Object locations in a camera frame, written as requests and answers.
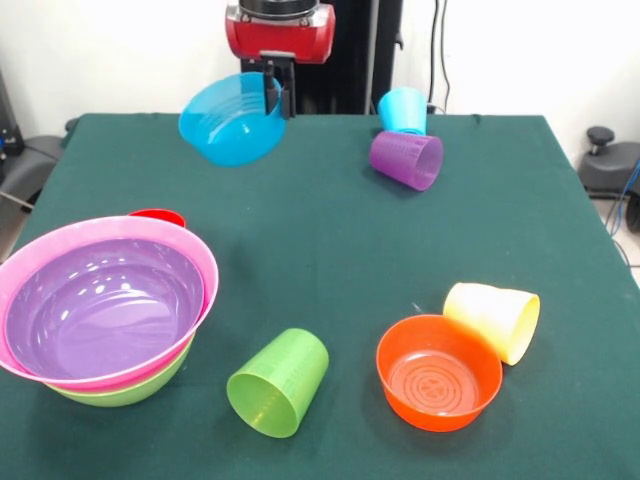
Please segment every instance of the purple cup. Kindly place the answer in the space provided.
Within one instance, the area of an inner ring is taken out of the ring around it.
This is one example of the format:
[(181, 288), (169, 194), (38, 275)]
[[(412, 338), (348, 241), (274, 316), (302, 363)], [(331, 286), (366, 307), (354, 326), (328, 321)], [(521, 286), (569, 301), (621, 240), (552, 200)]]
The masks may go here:
[(197, 321), (203, 301), (200, 272), (182, 253), (148, 240), (107, 240), (33, 274), (11, 302), (5, 335), (31, 373), (99, 377), (171, 347)]
[(443, 158), (438, 137), (396, 132), (379, 133), (369, 152), (373, 168), (419, 191), (436, 181)]

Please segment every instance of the green bowl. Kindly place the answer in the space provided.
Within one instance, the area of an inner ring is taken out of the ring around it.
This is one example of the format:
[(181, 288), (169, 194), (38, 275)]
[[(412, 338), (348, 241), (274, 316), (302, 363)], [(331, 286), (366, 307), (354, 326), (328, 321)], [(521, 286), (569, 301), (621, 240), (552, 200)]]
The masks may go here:
[(178, 355), (173, 362), (167, 365), (167, 367), (155, 374), (153, 377), (148, 378), (144, 382), (134, 385), (133, 387), (114, 390), (113, 392), (80, 393), (54, 387), (49, 384), (45, 385), (58, 392), (60, 395), (70, 398), (75, 402), (84, 403), (85, 405), (92, 405), (94, 407), (124, 407), (125, 405), (132, 405), (149, 398), (164, 387), (169, 380), (178, 373), (182, 363), (187, 358), (187, 354), (189, 353), (189, 349), (191, 348), (194, 338), (195, 336), (191, 338), (180, 355)]

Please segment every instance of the white wall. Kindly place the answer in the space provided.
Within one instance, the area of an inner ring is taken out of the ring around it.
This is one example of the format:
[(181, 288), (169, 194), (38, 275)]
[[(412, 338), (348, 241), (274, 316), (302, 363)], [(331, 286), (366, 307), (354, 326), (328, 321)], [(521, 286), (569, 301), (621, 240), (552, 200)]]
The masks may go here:
[[(428, 89), (434, 4), (404, 0), (394, 85)], [(640, 141), (639, 23), (637, 0), (449, 0), (449, 111), (544, 114), (572, 161), (594, 124)]]
[[(572, 159), (592, 124), (640, 140), (640, 2), (449, 2), (450, 112), (544, 114)], [(434, 1), (404, 4), (394, 84), (426, 91)], [(61, 133), (84, 112), (180, 111), (200, 88), (239, 69), (225, 38), (225, 5), (0, 0), (0, 67), (24, 133)]]
[(25, 135), (85, 112), (178, 112), (240, 70), (225, 0), (0, 0), (0, 68)]

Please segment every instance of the green cup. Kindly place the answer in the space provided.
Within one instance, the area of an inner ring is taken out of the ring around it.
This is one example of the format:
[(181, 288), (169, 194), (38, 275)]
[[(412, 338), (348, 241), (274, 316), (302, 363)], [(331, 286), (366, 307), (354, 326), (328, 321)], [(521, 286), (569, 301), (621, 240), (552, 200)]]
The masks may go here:
[(329, 353), (312, 333), (290, 328), (260, 350), (227, 382), (236, 413), (260, 433), (290, 437), (329, 366)]

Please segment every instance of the green tablecloth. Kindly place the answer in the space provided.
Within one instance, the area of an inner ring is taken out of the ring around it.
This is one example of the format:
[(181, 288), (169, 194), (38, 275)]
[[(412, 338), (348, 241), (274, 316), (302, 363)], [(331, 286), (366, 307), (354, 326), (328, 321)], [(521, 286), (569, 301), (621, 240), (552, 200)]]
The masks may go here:
[[(544, 119), (436, 117), (435, 186), (374, 173), (375, 117), (299, 117), (269, 155), (217, 168), (174, 115), (83, 117), (21, 242), (143, 207), (185, 214), (221, 288), (185, 368), (157, 395), (100, 410), (0, 374), (2, 478), (638, 478), (640, 296)], [(379, 337), (456, 281), (538, 292), (533, 343), (483, 415), (432, 434), (387, 406)], [(280, 331), (331, 365), (299, 432), (263, 437), (225, 381)]]

